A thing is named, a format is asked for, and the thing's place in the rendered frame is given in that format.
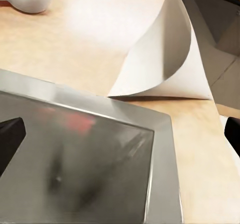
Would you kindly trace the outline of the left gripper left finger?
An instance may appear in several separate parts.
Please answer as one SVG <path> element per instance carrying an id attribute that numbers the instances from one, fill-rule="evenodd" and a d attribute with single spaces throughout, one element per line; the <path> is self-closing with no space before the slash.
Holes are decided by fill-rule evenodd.
<path id="1" fill-rule="evenodd" d="M 0 177 L 26 136 L 21 117 L 0 123 Z"/>

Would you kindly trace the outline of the paper coffee filter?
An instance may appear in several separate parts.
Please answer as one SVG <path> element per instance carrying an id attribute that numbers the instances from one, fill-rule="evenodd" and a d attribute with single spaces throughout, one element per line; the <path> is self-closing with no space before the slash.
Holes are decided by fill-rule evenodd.
<path id="1" fill-rule="evenodd" d="M 155 22 L 130 50 L 108 96 L 214 99 L 182 0 L 164 0 Z"/>

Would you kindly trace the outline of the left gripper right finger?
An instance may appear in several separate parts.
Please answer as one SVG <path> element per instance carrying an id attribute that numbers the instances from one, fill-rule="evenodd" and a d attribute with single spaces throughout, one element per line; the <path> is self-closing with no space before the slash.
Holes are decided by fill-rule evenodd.
<path id="1" fill-rule="evenodd" d="M 223 133 L 240 157 L 240 119 L 229 117 Z"/>

